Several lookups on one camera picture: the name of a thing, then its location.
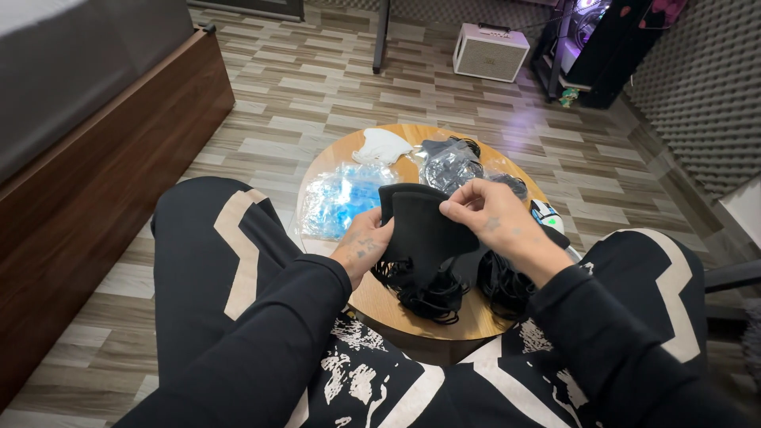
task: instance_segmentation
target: hand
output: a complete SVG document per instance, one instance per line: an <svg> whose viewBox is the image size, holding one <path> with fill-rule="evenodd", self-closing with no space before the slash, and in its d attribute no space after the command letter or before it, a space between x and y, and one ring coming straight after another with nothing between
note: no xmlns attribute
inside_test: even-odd
<svg viewBox="0 0 761 428"><path fill-rule="evenodd" d="M381 208L373 208L354 217L338 248L330 258L341 263L352 281L352 291L359 287L362 277L381 259L386 251L393 219L381 226Z"/></svg>
<svg viewBox="0 0 761 428"><path fill-rule="evenodd" d="M573 262L545 235L507 184L474 178L439 206L441 214L466 225L497 254L510 259L537 286Z"/></svg>

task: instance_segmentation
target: black pants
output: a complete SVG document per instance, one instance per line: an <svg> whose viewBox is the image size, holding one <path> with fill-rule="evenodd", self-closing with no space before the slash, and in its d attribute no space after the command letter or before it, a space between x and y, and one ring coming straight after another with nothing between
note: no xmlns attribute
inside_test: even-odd
<svg viewBox="0 0 761 428"><path fill-rule="evenodd" d="M151 229L163 383L235 329L237 317L278 286L271 278L301 251L264 195L223 178L196 178L167 191ZM659 232L636 229L598 242L580 265L659 334L679 361L705 370L702 265L695 254ZM377 333L338 314L325 356L288 428L596 426L594 403L587 402L530 314L463 362L444 368L408 359ZM355 385L370 375L403 382L382 391Z"/></svg>

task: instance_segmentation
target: gray mattress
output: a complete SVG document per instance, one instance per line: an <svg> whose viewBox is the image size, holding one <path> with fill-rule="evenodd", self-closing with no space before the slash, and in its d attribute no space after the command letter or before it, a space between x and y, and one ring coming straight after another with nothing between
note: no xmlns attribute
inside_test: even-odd
<svg viewBox="0 0 761 428"><path fill-rule="evenodd" d="M0 184L193 34L185 0L11 3L0 19Z"/></svg>

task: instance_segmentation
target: white speaker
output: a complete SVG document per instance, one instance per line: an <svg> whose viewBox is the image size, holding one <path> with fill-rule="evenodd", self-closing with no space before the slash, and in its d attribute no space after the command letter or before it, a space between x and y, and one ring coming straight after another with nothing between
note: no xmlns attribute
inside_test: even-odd
<svg viewBox="0 0 761 428"><path fill-rule="evenodd" d="M458 75L514 82L530 46L523 33L463 24L452 63Z"/></svg>

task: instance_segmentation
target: bed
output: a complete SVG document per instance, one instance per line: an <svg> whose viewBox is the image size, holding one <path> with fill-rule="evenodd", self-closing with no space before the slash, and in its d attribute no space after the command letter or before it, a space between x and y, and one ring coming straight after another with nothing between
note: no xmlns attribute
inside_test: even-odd
<svg viewBox="0 0 761 428"><path fill-rule="evenodd" d="M0 410L231 110L184 0L0 14Z"/></svg>

